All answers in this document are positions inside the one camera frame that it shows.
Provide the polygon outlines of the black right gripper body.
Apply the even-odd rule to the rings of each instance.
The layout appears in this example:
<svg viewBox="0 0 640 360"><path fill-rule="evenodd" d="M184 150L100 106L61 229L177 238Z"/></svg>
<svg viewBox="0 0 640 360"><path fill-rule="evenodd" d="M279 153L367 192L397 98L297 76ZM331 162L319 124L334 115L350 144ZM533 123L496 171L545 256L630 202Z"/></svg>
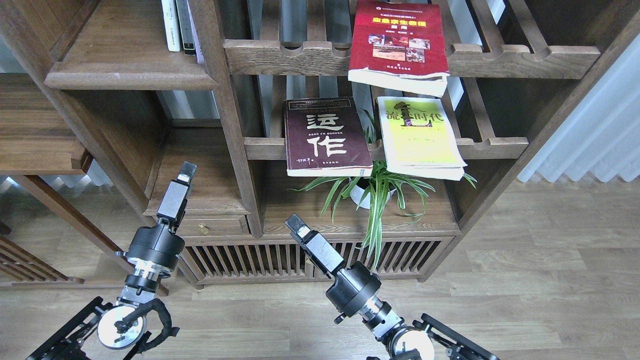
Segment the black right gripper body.
<svg viewBox="0 0 640 360"><path fill-rule="evenodd" d="M377 297L381 287L379 276L359 260L350 267L345 266L345 259L318 232L302 237L302 249L324 275L334 280L326 291L326 297L339 312L334 323L338 325L356 314L361 315L364 322L372 322L382 310L382 301Z"/></svg>

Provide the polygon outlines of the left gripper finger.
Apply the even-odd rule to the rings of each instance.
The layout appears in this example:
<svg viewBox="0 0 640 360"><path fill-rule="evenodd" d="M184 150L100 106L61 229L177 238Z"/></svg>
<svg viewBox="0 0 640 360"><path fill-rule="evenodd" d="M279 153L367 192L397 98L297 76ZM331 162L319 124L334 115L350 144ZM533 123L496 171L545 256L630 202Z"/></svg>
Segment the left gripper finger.
<svg viewBox="0 0 640 360"><path fill-rule="evenodd" d="M194 180L197 165L192 162L185 161L177 175L177 181L186 185L190 185Z"/></svg>

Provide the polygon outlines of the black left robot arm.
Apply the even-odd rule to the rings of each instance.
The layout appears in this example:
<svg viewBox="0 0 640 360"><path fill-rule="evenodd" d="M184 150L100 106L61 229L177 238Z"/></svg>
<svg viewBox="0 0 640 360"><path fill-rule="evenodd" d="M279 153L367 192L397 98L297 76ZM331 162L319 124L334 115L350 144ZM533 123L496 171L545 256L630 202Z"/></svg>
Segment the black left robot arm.
<svg viewBox="0 0 640 360"><path fill-rule="evenodd" d="M178 228L196 170L196 164L183 163L158 207L157 223L138 228L128 251L116 252L134 265L134 271L126 277L115 303L94 298L30 354L30 360L86 360L82 346L93 333L104 347L127 350L125 358L130 360L178 335L179 328L173 326L169 310L156 298L156 292L161 281L176 269L185 248Z"/></svg>

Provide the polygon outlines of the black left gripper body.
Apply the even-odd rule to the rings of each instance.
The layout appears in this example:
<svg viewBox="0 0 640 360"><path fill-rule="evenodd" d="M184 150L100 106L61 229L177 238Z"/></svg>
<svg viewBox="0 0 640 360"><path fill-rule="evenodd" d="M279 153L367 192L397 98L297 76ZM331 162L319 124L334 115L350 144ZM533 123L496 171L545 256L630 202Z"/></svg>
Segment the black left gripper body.
<svg viewBox="0 0 640 360"><path fill-rule="evenodd" d="M140 279L165 279L176 269L185 240L176 235L185 215L191 185L185 181L171 181L157 210L157 223L153 227L140 227L128 251L119 253L135 265L132 275Z"/></svg>

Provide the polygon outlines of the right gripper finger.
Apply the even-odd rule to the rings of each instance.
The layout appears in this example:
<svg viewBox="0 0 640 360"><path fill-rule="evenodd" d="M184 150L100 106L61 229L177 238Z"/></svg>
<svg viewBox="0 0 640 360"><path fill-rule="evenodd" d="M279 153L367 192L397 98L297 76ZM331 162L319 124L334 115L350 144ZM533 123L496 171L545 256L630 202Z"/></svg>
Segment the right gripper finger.
<svg viewBox="0 0 640 360"><path fill-rule="evenodd" d="M312 230L297 214L292 214L285 221L286 227L289 228L291 236L298 244L306 245L314 237Z"/></svg>

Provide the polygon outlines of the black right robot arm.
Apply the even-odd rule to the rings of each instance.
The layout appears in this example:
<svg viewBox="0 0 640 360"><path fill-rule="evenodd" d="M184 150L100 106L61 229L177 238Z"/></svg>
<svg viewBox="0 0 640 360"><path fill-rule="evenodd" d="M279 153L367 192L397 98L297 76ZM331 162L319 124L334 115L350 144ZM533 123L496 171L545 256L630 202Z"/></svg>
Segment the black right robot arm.
<svg viewBox="0 0 640 360"><path fill-rule="evenodd" d="M345 259L318 231L293 214L286 220L290 234L311 262L334 283L326 297L338 310L334 323L354 315L375 339L384 344L392 360L432 360L434 343L445 348L451 360L494 360L496 356L434 317L423 313L420 320L407 325L393 308L378 298L380 277L362 262L346 266Z"/></svg>

